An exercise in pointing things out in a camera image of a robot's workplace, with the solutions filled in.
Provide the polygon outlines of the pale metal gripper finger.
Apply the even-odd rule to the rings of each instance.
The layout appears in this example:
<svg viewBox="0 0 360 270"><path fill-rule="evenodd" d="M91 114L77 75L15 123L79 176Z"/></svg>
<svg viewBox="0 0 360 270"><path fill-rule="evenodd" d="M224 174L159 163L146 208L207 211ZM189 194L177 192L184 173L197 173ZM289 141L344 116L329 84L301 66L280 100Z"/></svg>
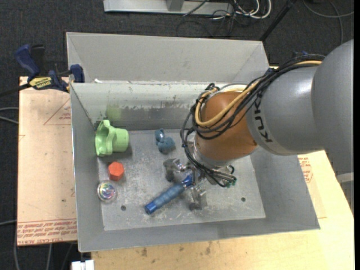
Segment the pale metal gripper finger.
<svg viewBox="0 0 360 270"><path fill-rule="evenodd" d="M184 172L186 169L186 166L181 163L179 158L166 159L166 161L163 162L163 166L166 171L165 178L168 182L174 180L175 174Z"/></svg>
<svg viewBox="0 0 360 270"><path fill-rule="evenodd" d="M189 205L190 210L203 210L207 203L207 191L199 184L191 187L192 202Z"/></svg>

